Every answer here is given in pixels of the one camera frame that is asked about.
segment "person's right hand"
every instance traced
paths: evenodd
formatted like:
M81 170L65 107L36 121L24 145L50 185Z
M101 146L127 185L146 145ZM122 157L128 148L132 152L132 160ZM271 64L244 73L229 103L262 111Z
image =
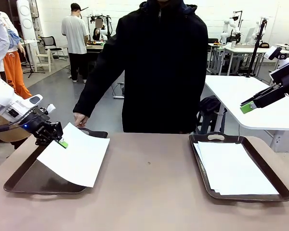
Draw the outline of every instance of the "person's right hand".
M86 126L86 123L89 119L89 117L77 112L74 113L74 118L75 118L75 126L80 128Z

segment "zipper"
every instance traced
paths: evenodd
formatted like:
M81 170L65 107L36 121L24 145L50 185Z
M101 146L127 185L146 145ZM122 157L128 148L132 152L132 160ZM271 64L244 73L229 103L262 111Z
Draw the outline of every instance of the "zipper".
M160 9L159 12L158 12L158 21L160 23L160 19L162 17L162 10Z

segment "white tower speaker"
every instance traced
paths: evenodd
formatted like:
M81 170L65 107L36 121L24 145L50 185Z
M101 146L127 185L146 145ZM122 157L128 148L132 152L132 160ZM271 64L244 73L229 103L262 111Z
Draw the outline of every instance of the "white tower speaker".
M17 0L17 10L20 21L20 26L24 35L24 40L36 40L36 35L33 27L31 11L28 0ZM29 51L29 59L31 64L34 62L35 50L39 54L37 42L25 43L27 51Z

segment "hand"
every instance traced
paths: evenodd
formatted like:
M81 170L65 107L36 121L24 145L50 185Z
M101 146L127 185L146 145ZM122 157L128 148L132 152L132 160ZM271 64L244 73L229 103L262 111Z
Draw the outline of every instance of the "hand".
M74 113L74 118L75 118L75 126L80 128L86 126L86 123L89 119L89 117L80 113Z
M18 49L20 50L20 52L22 53L22 54L24 54L24 56L26 56L26 51L25 51L25 49L24 49L24 47L19 43L18 44Z

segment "stack of paper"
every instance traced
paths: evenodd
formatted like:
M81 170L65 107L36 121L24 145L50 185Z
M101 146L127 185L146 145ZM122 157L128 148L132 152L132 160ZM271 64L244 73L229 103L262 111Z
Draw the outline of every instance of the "stack of paper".
M279 194L242 144L194 143L210 187L221 195Z
M93 187L109 139L88 136L71 123L63 129L63 138L68 143L66 149L53 141L38 160L71 183Z

